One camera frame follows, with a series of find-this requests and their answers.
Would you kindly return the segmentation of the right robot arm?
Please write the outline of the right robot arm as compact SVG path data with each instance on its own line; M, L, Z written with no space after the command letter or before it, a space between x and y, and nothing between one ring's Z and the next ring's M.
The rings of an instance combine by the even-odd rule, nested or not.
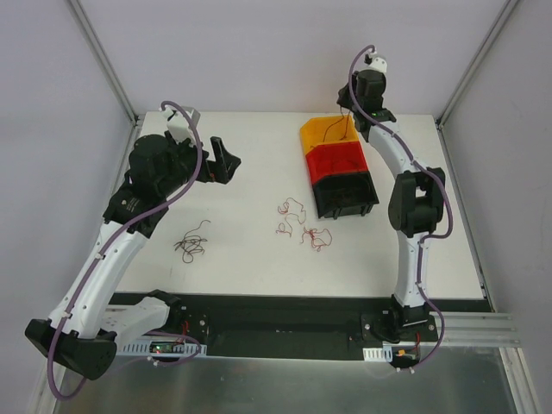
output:
M450 205L444 171L416 159L398 132L397 118L383 106L385 90L383 72L351 69L337 102L351 111L356 130L394 177L388 218L398 237L398 278L390 309L373 322L371 333L385 342L398 343L430 321L427 250Z

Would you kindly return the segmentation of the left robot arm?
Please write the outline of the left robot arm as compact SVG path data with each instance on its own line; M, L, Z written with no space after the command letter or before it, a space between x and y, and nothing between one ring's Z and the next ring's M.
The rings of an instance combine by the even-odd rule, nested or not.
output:
M144 135L129 154L124 181L111 197L95 247L60 304L45 319L33 319L25 336L48 359L87 380L103 376L116 352L149 331L183 331L179 298L154 290L118 317L105 314L115 289L137 253L168 212L167 199L189 183L226 185L242 161L221 138L198 151L191 139L169 132Z

